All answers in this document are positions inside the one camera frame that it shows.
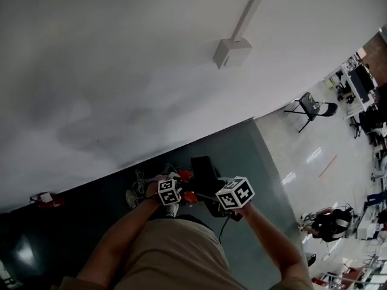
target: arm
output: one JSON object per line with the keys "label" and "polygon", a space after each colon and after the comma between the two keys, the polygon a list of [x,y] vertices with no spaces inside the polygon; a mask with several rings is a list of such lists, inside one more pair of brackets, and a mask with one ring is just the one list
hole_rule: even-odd
{"label": "arm", "polygon": [[334,208],[325,208],[323,210],[319,210],[316,215],[325,215],[325,214],[331,214],[333,213]]}
{"label": "arm", "polygon": [[304,230],[309,233],[309,234],[312,234],[312,235],[315,235],[315,236],[318,236],[319,235],[319,232],[316,231],[315,229],[311,228],[311,227],[305,227]]}
{"label": "arm", "polygon": [[281,272],[282,280],[299,277],[309,280],[303,258],[292,242],[268,221],[251,202],[235,210],[242,214],[262,246]]}
{"label": "arm", "polygon": [[[153,195],[155,189],[157,182],[149,185],[147,196]],[[159,205],[147,199],[117,221],[102,237],[77,279],[108,288],[128,247]]]}

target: office chair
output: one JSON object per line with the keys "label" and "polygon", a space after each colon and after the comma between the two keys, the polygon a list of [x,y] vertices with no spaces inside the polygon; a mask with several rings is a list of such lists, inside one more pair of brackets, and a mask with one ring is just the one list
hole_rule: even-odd
{"label": "office chair", "polygon": [[336,85],[336,89],[337,89],[337,93],[338,93],[337,101],[342,101],[342,100],[345,99],[345,101],[348,104],[352,104],[353,103],[353,101],[355,100],[356,96],[352,92],[352,89],[351,89],[350,85],[347,82],[345,83],[345,86],[343,86],[343,84],[341,84],[341,83]]}
{"label": "office chair", "polygon": [[382,128],[385,118],[380,110],[371,108],[359,114],[359,122],[354,117],[351,117],[351,120],[352,123],[350,123],[350,126],[355,127],[356,132],[354,138],[358,138],[362,130],[365,134],[370,134],[372,129]]}
{"label": "office chair", "polygon": [[[324,102],[324,104],[328,105],[328,108],[324,113],[319,114],[320,107],[314,108],[314,106],[317,105],[317,102],[314,101],[310,92],[306,92],[299,100],[295,100],[295,101],[297,101],[299,103],[295,107],[295,109],[292,111],[284,111],[284,112],[302,114],[302,115],[308,116],[307,123],[305,123],[305,125],[301,128],[301,130],[298,133],[300,133],[307,126],[307,124],[310,123],[311,121],[313,121],[317,116],[330,117],[330,116],[333,116],[334,114],[336,114],[337,109],[338,109],[337,104],[331,103],[331,102]],[[305,112],[295,112],[295,110],[300,105]]]}

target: wall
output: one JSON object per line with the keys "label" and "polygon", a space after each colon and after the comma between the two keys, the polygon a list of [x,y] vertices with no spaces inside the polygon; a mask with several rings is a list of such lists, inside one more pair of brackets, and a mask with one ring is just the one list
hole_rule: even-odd
{"label": "wall", "polygon": [[387,44],[379,33],[363,46],[367,55],[363,63],[369,64],[369,70],[379,87],[387,83]]}
{"label": "wall", "polygon": [[218,71],[247,1],[0,0],[0,207],[265,115],[387,22],[387,0],[263,0]]}

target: shoe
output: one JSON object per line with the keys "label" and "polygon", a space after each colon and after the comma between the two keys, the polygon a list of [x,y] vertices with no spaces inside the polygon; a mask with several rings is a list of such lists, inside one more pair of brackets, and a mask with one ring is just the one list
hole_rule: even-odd
{"label": "shoe", "polygon": [[179,206],[179,203],[173,203],[165,206],[165,210],[167,212],[166,217],[176,217]]}
{"label": "shoe", "polygon": [[138,206],[138,197],[136,192],[132,189],[127,189],[125,193],[126,201],[129,204],[131,210],[135,209]]}

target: hand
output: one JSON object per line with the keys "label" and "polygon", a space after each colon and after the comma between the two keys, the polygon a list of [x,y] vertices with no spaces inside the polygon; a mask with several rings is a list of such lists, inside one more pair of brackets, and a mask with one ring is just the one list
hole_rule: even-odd
{"label": "hand", "polygon": [[233,210],[235,213],[241,214],[243,217],[246,217],[254,209],[254,205],[251,201],[247,202],[242,208],[237,208]]}
{"label": "hand", "polygon": [[[159,180],[159,181],[162,181],[162,180],[165,180],[168,178],[168,175],[160,175],[160,176],[156,176],[156,178]],[[148,198],[150,196],[154,196],[155,193],[157,193],[157,188],[158,188],[158,181],[152,181],[148,184],[148,187],[146,189],[146,194],[145,196]]]}

